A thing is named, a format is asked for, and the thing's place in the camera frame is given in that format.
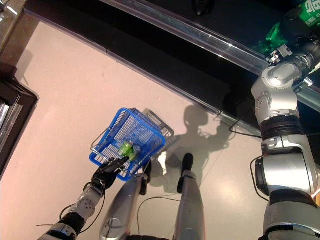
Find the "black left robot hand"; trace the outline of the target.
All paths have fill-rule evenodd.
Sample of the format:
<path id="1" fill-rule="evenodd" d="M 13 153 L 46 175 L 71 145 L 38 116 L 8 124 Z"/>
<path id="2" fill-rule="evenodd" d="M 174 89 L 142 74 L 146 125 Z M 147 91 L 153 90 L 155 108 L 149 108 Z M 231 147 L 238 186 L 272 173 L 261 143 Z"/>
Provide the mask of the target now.
<path id="1" fill-rule="evenodd" d="M 91 183 L 93 186 L 98 187 L 103 191 L 109 189 L 128 160 L 129 157 L 125 156 L 117 159 L 112 158 L 110 163 L 102 164 L 92 176 Z"/>

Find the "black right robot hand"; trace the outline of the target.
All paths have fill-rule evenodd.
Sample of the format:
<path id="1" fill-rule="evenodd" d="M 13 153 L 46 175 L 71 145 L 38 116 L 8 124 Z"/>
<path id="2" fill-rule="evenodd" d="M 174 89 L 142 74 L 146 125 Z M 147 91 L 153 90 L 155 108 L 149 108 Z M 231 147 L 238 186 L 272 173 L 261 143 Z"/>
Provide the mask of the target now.
<path id="1" fill-rule="evenodd" d="M 320 41 L 320 1 L 307 0 L 288 11 L 280 22 L 280 32 L 290 46 Z"/>

